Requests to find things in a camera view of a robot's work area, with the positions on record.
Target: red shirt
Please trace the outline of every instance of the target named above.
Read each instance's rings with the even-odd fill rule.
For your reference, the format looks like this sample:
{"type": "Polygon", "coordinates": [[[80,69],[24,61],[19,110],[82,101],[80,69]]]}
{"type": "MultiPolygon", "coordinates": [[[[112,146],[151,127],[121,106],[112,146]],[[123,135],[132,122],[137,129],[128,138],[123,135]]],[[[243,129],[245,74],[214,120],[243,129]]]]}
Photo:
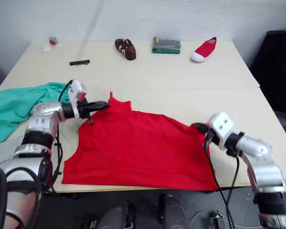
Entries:
{"type": "Polygon", "coordinates": [[[161,114],[110,107],[79,129],[79,145],[65,161],[63,184],[128,185],[217,190],[204,152],[204,135],[161,114]]]}

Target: red sneaker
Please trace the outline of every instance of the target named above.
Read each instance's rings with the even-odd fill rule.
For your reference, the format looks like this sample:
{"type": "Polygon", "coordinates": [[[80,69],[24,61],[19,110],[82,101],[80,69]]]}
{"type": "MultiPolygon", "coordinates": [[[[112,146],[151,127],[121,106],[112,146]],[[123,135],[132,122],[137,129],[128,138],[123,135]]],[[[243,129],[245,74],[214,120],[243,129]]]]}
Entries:
{"type": "Polygon", "coordinates": [[[214,52],[216,46],[216,37],[205,41],[198,49],[193,52],[191,59],[197,62],[206,61],[209,56],[214,52]]]}

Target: table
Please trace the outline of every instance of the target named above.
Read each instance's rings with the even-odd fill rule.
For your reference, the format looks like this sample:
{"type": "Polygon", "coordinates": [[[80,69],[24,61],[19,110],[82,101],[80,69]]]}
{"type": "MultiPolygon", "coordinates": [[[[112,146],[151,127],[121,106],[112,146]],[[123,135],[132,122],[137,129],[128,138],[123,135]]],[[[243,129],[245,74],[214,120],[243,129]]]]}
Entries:
{"type": "MultiPolygon", "coordinates": [[[[170,83],[170,81],[167,80],[161,85],[159,83],[160,81],[155,79],[158,76],[159,69],[155,70],[157,74],[154,74],[154,72],[151,71],[151,68],[149,68],[149,74],[146,75],[144,80],[142,78],[138,79],[140,82],[145,81],[144,84],[140,85],[136,81],[129,81],[127,83],[126,79],[130,79],[128,75],[130,73],[125,74],[125,71],[121,70],[121,67],[118,67],[117,63],[113,63],[115,67],[107,67],[104,70],[98,67],[98,65],[102,64],[106,59],[103,57],[103,54],[99,52],[98,47],[103,47],[105,50],[107,48],[107,51],[110,52],[112,56],[115,55],[115,59],[117,59],[116,62],[128,63],[127,66],[130,66],[140,59],[143,59],[142,62],[149,62],[149,58],[143,56],[143,51],[140,54],[143,57],[139,58],[140,55],[138,52],[137,60],[129,62],[124,60],[120,56],[120,53],[114,53],[116,50],[112,47],[112,42],[90,42],[87,44],[87,50],[92,50],[94,48],[94,51],[98,53],[99,57],[96,62],[94,61],[94,58],[84,56],[82,59],[89,58],[92,64],[76,66],[73,69],[67,65],[69,63],[68,61],[73,60],[70,60],[70,57],[67,57],[67,51],[65,51],[64,48],[66,46],[67,50],[72,54],[75,54],[73,46],[78,48],[80,43],[64,43],[62,47],[57,50],[53,50],[51,53],[41,53],[39,51],[39,44],[31,44],[12,69],[6,80],[0,86],[0,90],[10,87],[39,85],[53,81],[54,79],[56,81],[67,82],[72,75],[77,75],[77,79],[89,88],[89,93],[87,94],[88,101],[107,100],[109,98],[109,92],[112,91],[113,96],[118,100],[131,100],[133,110],[164,114],[187,125],[193,122],[206,122],[213,113],[226,111],[234,121],[237,130],[244,131],[251,137],[261,138],[271,143],[274,151],[273,158],[281,168],[286,179],[286,134],[274,112],[271,110],[267,100],[260,91],[258,83],[250,74],[245,64],[239,60],[239,54],[235,50],[233,43],[219,42],[217,46],[218,50],[216,50],[214,56],[212,56],[207,62],[200,64],[191,63],[188,59],[190,53],[187,56],[184,47],[192,47],[199,43],[201,42],[182,42],[183,51],[180,58],[183,60],[181,62],[188,61],[192,65],[183,64],[182,66],[184,66],[184,69],[182,70],[184,74],[180,75],[171,74],[170,71],[162,69],[163,73],[169,76],[168,79],[172,79],[172,82],[174,83],[170,83]],[[223,49],[219,49],[219,47],[225,47],[227,50],[224,52],[223,49]],[[237,69],[234,68],[232,72],[229,67],[230,64],[221,62],[222,58],[226,60],[231,59],[231,61],[233,59],[239,60],[235,63],[239,67],[239,74],[237,76],[234,74],[237,69]],[[221,64],[214,62],[213,59],[217,59],[221,64]],[[187,78],[187,83],[186,81],[175,83],[178,82],[180,78],[186,79],[185,75],[189,77],[190,74],[188,71],[189,68],[192,67],[193,71],[200,72],[201,74],[204,74],[204,76],[201,77],[201,75],[198,74],[194,80],[187,78]],[[119,80],[110,81],[113,79],[113,76],[103,74],[109,72],[115,72],[115,77],[119,80]]],[[[150,45],[150,42],[135,42],[134,44],[135,47],[147,47],[150,45]]],[[[153,57],[153,54],[148,52],[145,52],[145,55],[153,57]]],[[[168,63],[172,63],[173,61],[169,60],[169,58],[174,58],[175,61],[178,60],[178,55],[163,55],[163,58],[166,58],[168,63]]],[[[159,61],[160,66],[164,66],[162,59],[156,57],[154,61],[156,60],[159,61]]],[[[174,67],[172,69],[176,71],[177,65],[173,64],[173,66],[174,67]]],[[[137,68],[139,69],[137,70],[138,75],[143,77],[142,72],[147,71],[144,70],[144,65],[142,63],[138,63],[137,68]]],[[[77,128],[82,123],[83,120],[71,119],[60,125],[60,138],[64,149],[63,161],[71,157],[75,152],[78,144],[77,128]]],[[[25,128],[26,124],[21,124],[10,138],[24,134],[25,128]]],[[[211,154],[212,162],[216,170],[216,176],[220,185],[222,187],[230,186],[236,168],[235,160],[228,157],[225,152],[219,150],[216,146],[211,146],[211,154]]],[[[57,151],[55,147],[53,147],[52,160],[55,166],[57,163],[57,151]]],[[[58,192],[90,192],[149,188],[63,185],[61,184],[61,180],[62,175],[58,177],[54,185],[54,188],[58,192]]],[[[242,161],[235,185],[250,185],[246,174],[246,165],[242,161]]]]}

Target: brown shoe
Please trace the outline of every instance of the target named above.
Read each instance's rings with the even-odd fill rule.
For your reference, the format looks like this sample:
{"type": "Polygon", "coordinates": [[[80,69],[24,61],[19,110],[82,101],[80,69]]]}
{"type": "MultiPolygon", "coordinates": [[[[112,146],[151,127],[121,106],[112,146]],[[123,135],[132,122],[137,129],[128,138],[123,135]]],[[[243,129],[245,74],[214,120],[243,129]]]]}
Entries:
{"type": "Polygon", "coordinates": [[[129,39],[116,39],[114,45],[126,57],[127,60],[132,61],[135,59],[135,48],[129,39]]]}

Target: green cloth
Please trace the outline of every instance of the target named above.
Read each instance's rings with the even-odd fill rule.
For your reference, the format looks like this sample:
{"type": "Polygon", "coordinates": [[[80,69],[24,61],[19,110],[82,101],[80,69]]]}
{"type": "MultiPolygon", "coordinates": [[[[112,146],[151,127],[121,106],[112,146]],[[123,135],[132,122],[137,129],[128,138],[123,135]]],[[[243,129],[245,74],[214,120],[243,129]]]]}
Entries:
{"type": "MultiPolygon", "coordinates": [[[[0,142],[5,141],[19,123],[32,115],[37,103],[56,102],[65,87],[64,83],[47,83],[37,87],[13,88],[0,92],[0,142]]],[[[68,103],[68,90],[61,97],[62,103],[68,103]]]]}

